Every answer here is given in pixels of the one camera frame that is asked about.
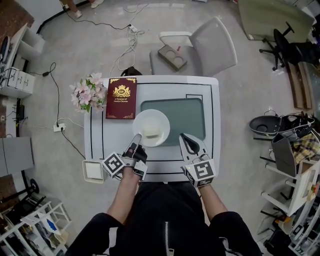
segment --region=person's foot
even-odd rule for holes
[[[94,9],[101,5],[104,2],[104,0],[95,0],[93,3],[91,3],[91,8]]]
[[[82,16],[82,13],[81,13],[81,11],[77,11],[77,12],[75,12],[74,13],[74,16],[78,19],[78,18],[80,18],[81,16]]]

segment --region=person's hand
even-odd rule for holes
[[[132,167],[124,167],[122,171],[122,180],[125,182],[138,184],[140,176],[135,174]]]

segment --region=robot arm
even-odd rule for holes
[[[217,172],[204,142],[186,133],[180,134],[179,142],[181,155],[186,164],[181,166],[184,175],[195,188],[210,184]]]
[[[141,176],[142,181],[145,180],[148,156],[140,144],[141,138],[141,134],[136,134],[122,155],[113,152],[102,161],[104,170],[111,178],[122,173],[123,167],[131,167],[135,174]]]
[[[122,173],[123,167],[131,167],[135,174],[141,176],[142,181],[145,180],[148,156],[140,144],[141,138],[141,134],[136,134],[122,155],[113,152],[102,161],[104,170],[111,178]],[[210,184],[217,173],[204,142],[186,133],[180,134],[179,142],[185,163],[181,166],[184,175],[195,188]]]

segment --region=small white container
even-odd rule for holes
[[[82,161],[83,177],[86,182],[103,184],[107,174],[99,161]]]

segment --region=flower bouquet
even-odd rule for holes
[[[97,111],[103,111],[102,105],[105,101],[106,90],[103,86],[101,73],[92,73],[81,79],[76,85],[70,85],[72,89],[72,102],[77,107],[77,111],[88,113],[90,107]]]

